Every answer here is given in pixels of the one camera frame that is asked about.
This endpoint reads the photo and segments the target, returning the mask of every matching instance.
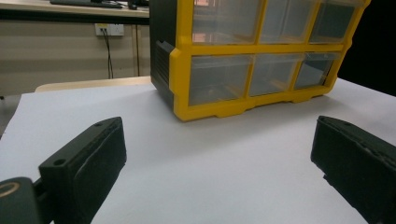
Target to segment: wall socket plate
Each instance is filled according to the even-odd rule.
[[[107,35],[124,35],[124,27],[123,24],[108,24],[108,23],[96,23],[95,24],[95,33],[96,35],[103,35],[105,31]]]

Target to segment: plastic drawer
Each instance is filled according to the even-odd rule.
[[[261,43],[303,43],[315,0],[268,0]]]
[[[310,43],[341,43],[361,0],[324,0],[320,3]]]
[[[297,63],[303,58],[302,53],[257,55],[249,95],[286,91],[290,87]]]
[[[262,1],[194,1],[192,42],[208,45],[252,44]]]
[[[339,53],[306,53],[294,89],[322,86]]]
[[[189,104],[242,97],[250,64],[250,55],[192,57]]]

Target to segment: screw hole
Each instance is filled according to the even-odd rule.
[[[62,164],[64,164],[66,162],[66,160],[57,160],[57,161],[55,161],[53,164],[54,165],[62,165]]]

